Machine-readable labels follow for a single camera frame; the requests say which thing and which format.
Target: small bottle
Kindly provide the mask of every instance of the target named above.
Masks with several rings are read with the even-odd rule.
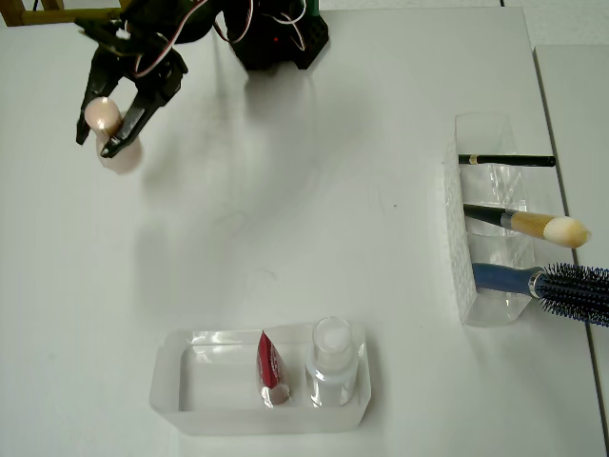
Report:
[[[318,407],[339,407],[355,391],[360,359],[351,326],[339,317],[326,317],[313,328],[313,346],[305,358],[306,386]]]
[[[97,158],[104,167],[111,169],[116,174],[125,174],[133,171],[140,164],[142,145],[139,137],[111,159],[101,155],[108,139],[121,127],[123,122],[121,111],[112,100],[107,97],[91,100],[85,109],[85,120],[97,135],[95,149]]]

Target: white table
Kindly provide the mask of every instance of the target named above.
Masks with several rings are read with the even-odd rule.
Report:
[[[592,230],[582,265],[609,268],[609,46],[536,49],[569,212]],[[592,326],[599,380],[609,395],[609,329]]]
[[[464,328],[442,282],[455,115],[505,112],[521,153],[551,153],[521,11],[324,17],[310,71],[248,79],[217,38],[180,47],[190,74],[126,177],[73,139],[94,44],[0,31],[1,455],[603,455],[583,325],[529,307]],[[561,211],[542,173],[535,202]],[[353,432],[194,439],[150,410],[168,332],[328,314],[368,332]]]

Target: makeup brush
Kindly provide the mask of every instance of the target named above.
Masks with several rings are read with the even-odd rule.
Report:
[[[553,167],[556,158],[552,155],[478,155],[459,154],[461,165],[500,164],[520,167]]]
[[[609,269],[570,264],[529,269],[472,264],[472,269],[476,288],[529,295],[552,314],[609,327]]]
[[[519,231],[566,248],[579,248],[590,240],[592,233],[577,219],[551,216],[512,209],[463,205],[467,217]]]

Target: clear plastic container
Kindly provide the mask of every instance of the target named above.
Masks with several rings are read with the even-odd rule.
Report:
[[[479,289],[477,293],[472,293],[471,288],[475,285],[468,284],[473,283],[470,262],[531,268],[535,265],[535,255],[533,240],[529,236],[465,218],[462,211],[462,203],[527,210],[527,191],[521,168],[502,165],[459,167],[456,165],[458,154],[516,153],[508,116],[497,113],[457,116],[455,142],[449,148],[444,163],[445,197],[449,231],[459,224],[466,227],[465,236],[453,235],[450,239],[449,235],[449,244],[454,245],[451,248],[451,263],[453,277],[458,283],[456,290],[460,317],[470,326],[509,324],[521,315],[531,301],[524,295],[495,290]],[[455,178],[455,173],[458,173],[459,179]]]
[[[350,323],[359,359],[355,391],[341,407],[315,407],[305,381],[312,325],[265,329],[285,362],[290,397],[266,407],[258,390],[261,330],[170,333],[157,352],[150,405],[188,435],[324,433],[356,427],[370,400],[365,334]]]

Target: brush holder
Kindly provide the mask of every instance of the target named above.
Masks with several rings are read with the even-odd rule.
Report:
[[[458,155],[516,153],[508,116],[471,113],[456,117],[455,140],[444,161],[446,214],[460,318],[470,326],[509,324],[531,301],[530,297],[515,293],[476,291],[471,262],[531,268],[535,265],[535,256],[533,240],[529,236],[465,218],[462,210],[463,203],[527,210],[528,198],[521,168],[459,166]]]

